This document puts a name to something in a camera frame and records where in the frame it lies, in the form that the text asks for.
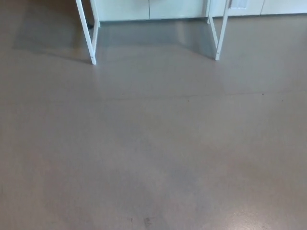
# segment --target floor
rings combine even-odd
[[[307,17],[103,24],[0,0],[0,229],[305,230]]]

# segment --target white table leg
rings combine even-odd
[[[95,0],[91,0],[91,6],[92,6],[92,11],[93,11],[95,23],[97,23],[98,27],[100,27],[99,14],[98,14],[98,9],[97,9],[97,5],[96,5]]]
[[[229,8],[230,8],[230,0],[226,0],[225,3],[225,9],[224,9],[224,14],[223,14],[223,22],[222,22],[222,28],[221,28],[221,34],[220,37],[217,36],[213,17],[212,17],[212,12],[213,12],[213,1],[215,0],[208,0],[209,1],[209,9],[208,9],[208,21],[207,23],[210,24],[211,31],[213,34],[213,39],[214,39],[214,44],[216,48],[216,53],[215,53],[215,60],[220,59],[220,54],[223,46],[223,41],[225,37],[225,31],[226,31],[226,26],[227,26],[227,21],[228,21],[228,15],[229,15]]]
[[[76,0],[76,3],[77,3],[79,16],[80,16],[80,19],[81,19],[81,24],[82,24],[83,32],[84,32],[84,35],[85,35],[88,51],[89,51],[90,56],[91,56],[92,64],[96,65],[97,61],[96,61],[96,57],[95,57],[95,51],[96,51],[96,43],[97,43],[97,36],[98,36],[98,23],[97,22],[99,22],[97,10],[95,10],[95,12],[93,12],[94,17],[95,17],[95,26],[94,26],[94,35],[93,35],[93,43],[92,43],[90,33],[87,29],[87,23],[86,23],[86,19],[85,19],[85,15],[84,15],[82,2],[81,2],[81,0]]]

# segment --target cabinet door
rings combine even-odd
[[[307,13],[307,0],[265,0],[261,14]]]
[[[205,15],[206,0],[149,0],[151,19],[197,18]]]
[[[101,21],[149,19],[148,0],[96,0],[96,4]]]
[[[225,9],[226,0],[212,0],[213,15],[222,16]],[[246,15],[260,15],[264,0],[248,0],[246,9],[231,9],[230,16],[246,16]]]
[[[213,1],[213,16],[222,16],[226,0]],[[248,0],[246,9],[232,9],[231,16],[260,15],[264,0]],[[205,17],[207,0],[149,0],[151,19]]]

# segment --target white furniture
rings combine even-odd
[[[101,21],[207,17],[207,0],[96,0]],[[215,0],[212,16],[222,16],[226,0]],[[230,16],[307,13],[307,0],[248,0]]]
[[[95,0],[91,0],[91,6],[92,6],[94,21],[95,21],[93,38],[91,39],[90,33],[87,28],[86,18],[85,18],[83,6],[82,6],[82,0],[76,0],[76,3],[77,3],[80,19],[81,19],[83,31],[84,31],[86,43],[87,43],[88,50],[91,56],[92,64],[96,65],[97,61],[96,61],[95,54],[96,54],[96,48],[97,48],[98,29],[100,27],[100,18],[99,18],[97,4]],[[221,28],[221,33],[219,37],[217,36],[217,32],[216,32],[214,21],[213,21],[213,15],[212,15],[213,10],[217,6],[216,1],[208,0],[207,4],[209,5],[209,7],[206,8],[206,15],[208,15],[207,23],[210,24],[210,28],[212,30],[215,51],[216,51],[215,60],[219,60],[222,45],[223,45],[225,30],[226,30],[226,24],[227,24],[228,15],[229,15],[230,0],[226,0],[225,5],[224,5],[223,22],[222,22],[222,28]],[[123,18],[127,17],[127,15],[129,15],[129,13],[124,14]]]
[[[261,14],[307,13],[307,0],[265,0]]]
[[[99,17],[98,17],[98,10],[97,10],[97,6],[96,6],[96,2],[95,2],[95,0],[91,0],[91,6],[92,6],[92,10],[93,10],[93,15],[94,15],[94,32],[93,32],[93,38],[92,39],[91,39],[91,36],[90,36],[90,32],[87,29],[87,23],[86,23],[86,18],[85,18],[85,15],[84,15],[82,2],[81,2],[81,0],[76,0],[76,3],[77,3],[79,16],[80,16],[80,19],[81,19],[81,24],[82,24],[82,28],[83,28],[83,31],[84,31],[88,51],[89,51],[90,56],[91,56],[92,64],[96,65],[97,61],[96,61],[95,54],[96,54],[96,48],[97,48],[98,29],[100,27],[100,20],[99,20]]]

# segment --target metal leg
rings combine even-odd
[[[97,23],[98,27],[100,27],[99,14],[98,14],[98,9],[97,9],[97,5],[96,5],[95,0],[91,0],[91,6],[92,6],[92,11],[93,11],[95,23]]]
[[[224,10],[224,14],[223,14],[223,22],[222,22],[220,37],[217,36],[213,17],[212,17],[212,11],[213,11],[213,3],[212,2],[214,0],[208,0],[208,1],[209,1],[209,4],[208,4],[209,7],[208,7],[208,22],[207,23],[211,27],[211,31],[212,31],[213,39],[214,39],[214,45],[215,45],[215,48],[216,48],[216,53],[215,53],[214,59],[219,60],[221,50],[222,50],[223,41],[224,41],[227,21],[228,21],[230,0],[226,0],[226,3],[225,3],[225,10]]]
[[[93,46],[92,46],[90,33],[87,29],[87,23],[86,23],[86,18],[85,18],[85,15],[84,15],[82,2],[81,2],[81,0],[76,0],[76,3],[77,3],[77,7],[78,7],[78,11],[79,11],[81,24],[82,24],[82,28],[83,28],[83,31],[84,31],[88,51],[89,51],[90,56],[91,56],[92,64],[96,65],[97,62],[96,62],[96,57],[95,57],[95,51],[94,51]]]
[[[215,55],[215,60],[217,60],[217,61],[220,59],[222,45],[223,45],[223,41],[224,41],[224,37],[225,37],[225,30],[226,30],[226,26],[227,26],[228,13],[229,13],[229,3],[230,3],[230,0],[227,0],[226,5],[225,5],[225,10],[224,10],[224,15],[223,15],[221,35],[220,35],[220,39],[219,39],[219,42],[218,42],[218,45],[217,45],[216,55]]]

